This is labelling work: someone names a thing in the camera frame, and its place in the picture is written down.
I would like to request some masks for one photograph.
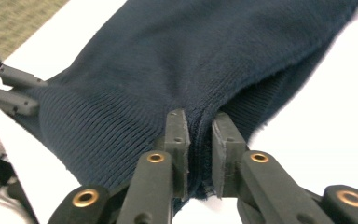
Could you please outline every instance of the metal component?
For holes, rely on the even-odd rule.
[[[0,109],[10,115],[34,115],[38,108],[39,103],[28,96],[0,90]]]
[[[7,66],[0,59],[0,77],[5,85],[20,88],[43,87],[48,83],[32,74]]]
[[[148,157],[165,159],[152,163]],[[172,222],[172,158],[167,152],[150,151],[138,160],[117,224],[167,224]]]
[[[188,135],[185,111],[176,109],[168,113],[165,126],[164,150],[172,155],[174,197],[188,198],[187,174],[188,174],[188,147],[190,137]]]
[[[268,162],[255,162],[252,159],[255,153],[267,156]],[[333,223],[305,190],[265,152],[244,153],[239,198],[250,205],[255,204],[266,223]]]
[[[76,207],[87,207],[97,202],[98,197],[99,194],[97,190],[84,189],[75,195],[72,204]]]
[[[358,224],[358,189],[329,186],[324,190],[320,206],[335,223]]]
[[[255,162],[268,162],[269,161],[269,157],[262,153],[252,154],[251,159],[252,159],[252,161],[255,161]]]
[[[219,112],[212,124],[212,180],[216,195],[237,197],[238,170],[242,154],[249,150],[231,118]]]
[[[164,161],[164,156],[159,153],[151,154],[147,157],[147,160],[150,162],[161,162]]]
[[[353,207],[358,207],[358,193],[349,190],[337,191],[337,197],[343,202]]]

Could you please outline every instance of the knit fabric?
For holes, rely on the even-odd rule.
[[[14,119],[81,184],[114,188],[184,108],[189,192],[211,181],[211,124],[228,113],[247,140],[287,102],[358,0],[129,0],[76,60],[22,92],[37,117]]]

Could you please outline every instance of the white table surface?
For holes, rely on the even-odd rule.
[[[5,63],[47,79],[66,68],[124,0],[71,0]],[[79,183],[40,142],[0,111],[0,138],[40,223]],[[310,81],[252,139],[301,187],[322,194],[329,185],[358,189],[358,12]],[[236,200],[191,200],[181,223],[241,223]]]

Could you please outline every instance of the green mat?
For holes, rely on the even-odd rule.
[[[0,0],[0,57],[5,59],[68,0]]]

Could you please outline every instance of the metal grommet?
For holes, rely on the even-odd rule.
[[[164,156],[158,153],[150,154],[147,157],[147,160],[150,162],[161,162],[164,161]]]
[[[269,161],[269,158],[266,155],[261,154],[261,153],[252,154],[251,159],[252,159],[252,161],[255,161],[255,162],[268,162]]]
[[[358,207],[358,193],[343,189],[337,191],[336,195],[343,203]]]
[[[97,190],[84,189],[75,195],[72,204],[76,207],[87,207],[97,202],[98,198],[99,193]]]

